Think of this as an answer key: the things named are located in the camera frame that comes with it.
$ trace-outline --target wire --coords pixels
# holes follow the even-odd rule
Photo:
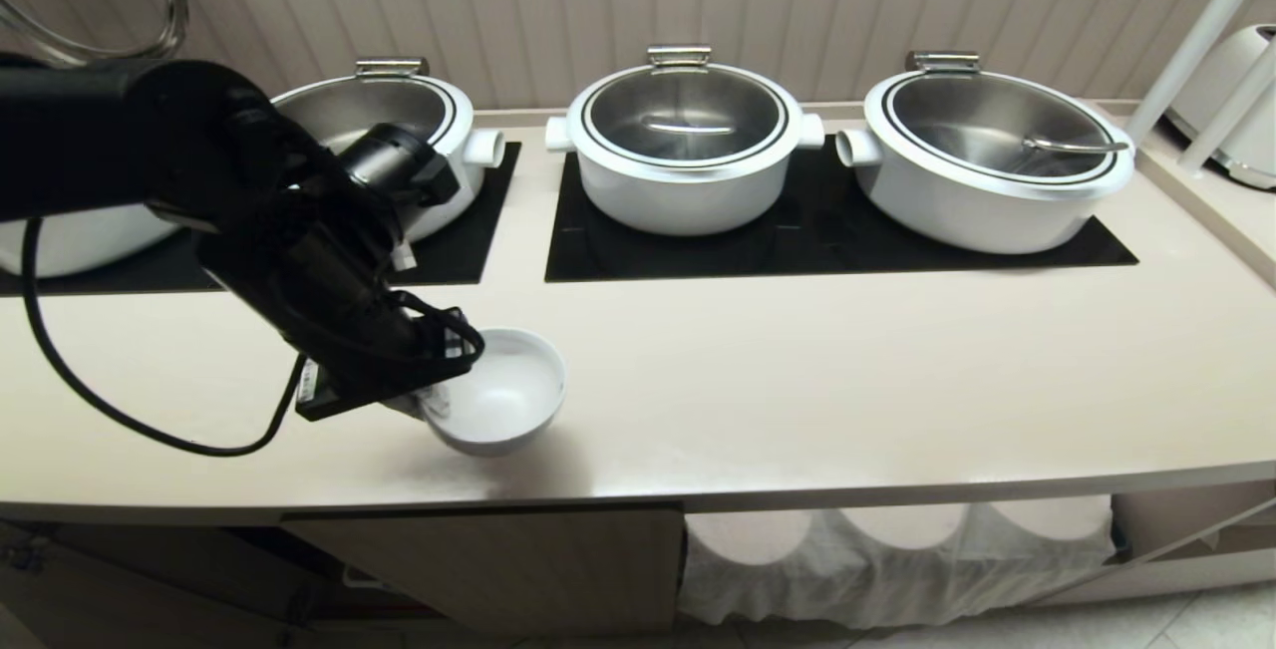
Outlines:
[[[40,295],[36,287],[36,249],[40,245],[40,230],[43,226],[45,218],[36,217],[27,222],[26,231],[22,236],[22,302],[27,307],[27,321],[31,323],[31,332],[36,335],[36,344],[40,346],[40,351],[45,353],[45,358],[48,360],[50,366],[52,366],[54,372],[63,377],[63,381],[71,389],[75,390],[80,399],[91,404],[93,408],[98,409],[100,413],[108,418],[114,418],[124,427],[139,435],[149,436],[151,440],[162,441],[163,445],[177,450],[186,450],[186,453],[195,453],[197,455],[205,455],[209,458],[239,458],[242,455],[249,455],[256,453],[265,445],[269,445],[274,440],[276,432],[279,431],[279,426],[283,425],[283,416],[288,412],[288,407],[292,404],[292,394],[297,390],[297,381],[301,380],[301,367],[305,367],[306,358],[305,354],[297,354],[297,362],[292,363],[292,372],[288,375],[288,384],[283,389],[283,398],[279,399],[279,407],[274,408],[274,417],[271,418],[269,427],[265,427],[265,432],[260,439],[253,441],[250,445],[242,445],[242,448],[208,448],[208,445],[200,445],[197,441],[182,440],[179,436],[168,435],[168,432],[161,432],[156,427],[151,427],[142,422],[135,421],[122,413],[121,409],[116,409],[114,404],[107,403],[107,400],[100,398],[96,391],[92,391],[89,386],[71,371],[64,362],[63,357],[54,348],[54,340],[50,339],[48,332],[45,328],[45,317],[40,312]]]

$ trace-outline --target countertop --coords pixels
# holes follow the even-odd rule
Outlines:
[[[0,300],[0,514],[708,511],[1276,478],[1276,291],[1143,173],[1097,213],[1134,268],[546,284],[561,158],[538,130],[509,136],[523,150],[482,283],[415,291],[561,349],[567,403],[545,436],[476,459],[369,407],[318,423],[293,413],[248,458],[191,456],[83,404],[36,349],[20,301]],[[292,363],[227,293],[43,307],[101,395],[211,445],[255,439]]]

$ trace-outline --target white appliance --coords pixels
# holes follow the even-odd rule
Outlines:
[[[1165,116],[1188,139],[1196,139],[1245,71],[1276,36],[1276,26],[1249,26],[1226,37],[1196,69]],[[1235,181],[1254,189],[1276,189],[1276,83],[1236,124],[1211,156]]]

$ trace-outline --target metal rod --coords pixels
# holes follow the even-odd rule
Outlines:
[[[1143,103],[1139,103],[1138,110],[1125,124],[1125,131],[1129,133],[1131,139],[1134,139],[1134,144],[1142,144],[1143,136],[1147,135],[1148,130],[1152,130],[1156,119],[1161,117],[1165,108],[1170,107],[1170,101],[1183,89],[1188,77],[1196,70],[1197,64],[1222,33],[1224,27],[1236,14],[1236,9],[1243,1],[1210,0],[1179,50],[1175,51],[1174,57],[1166,64],[1165,71],[1161,71],[1161,77],[1147,91]]]
[[[1188,149],[1183,150],[1179,167],[1184,171],[1199,171],[1219,144],[1226,140],[1236,122],[1254,107],[1254,103],[1258,103],[1258,98],[1267,94],[1272,83],[1276,83],[1276,41],[1267,43],[1267,48],[1263,48],[1258,60],[1249,66],[1240,84],[1231,91],[1208,125],[1201,130]]]

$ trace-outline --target induction cooktop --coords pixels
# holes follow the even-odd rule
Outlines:
[[[578,158],[569,153],[545,279],[656,281],[1137,263],[1097,217],[1091,217],[1068,244],[1042,254],[980,254],[917,235],[872,204],[855,173],[838,162],[829,135],[824,148],[794,152],[783,191],[760,218],[734,231],[699,237],[652,236],[611,221],[587,199]]]
[[[457,221],[412,245],[416,266],[390,273],[392,286],[464,286],[481,281],[487,249],[514,176],[521,144],[505,145],[500,167],[486,168],[482,190]],[[190,293],[222,291],[195,263],[190,231],[181,231],[119,263],[40,282],[41,295]],[[0,272],[0,296],[22,293],[18,277]]]

